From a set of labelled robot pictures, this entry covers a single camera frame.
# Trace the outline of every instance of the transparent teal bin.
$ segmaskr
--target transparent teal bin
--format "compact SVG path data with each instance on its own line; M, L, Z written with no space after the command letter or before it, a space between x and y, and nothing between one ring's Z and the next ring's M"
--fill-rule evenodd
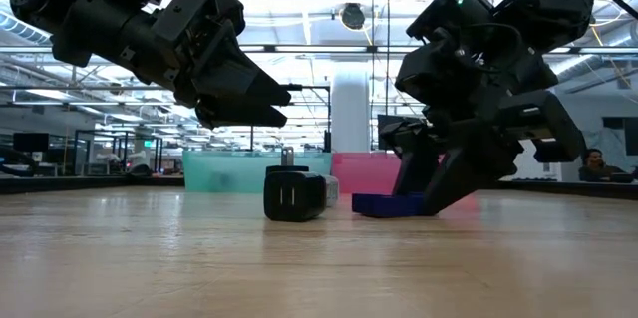
M183 152L187 192L262 193L266 168L281 164L281 153ZM295 153L295 165L330 174L332 155Z

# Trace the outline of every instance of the table surface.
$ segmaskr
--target table surface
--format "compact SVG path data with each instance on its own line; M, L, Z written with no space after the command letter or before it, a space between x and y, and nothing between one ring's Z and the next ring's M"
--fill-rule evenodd
M2 318L631 317L638 203L485 191L436 218L275 223L259 195L0 197Z

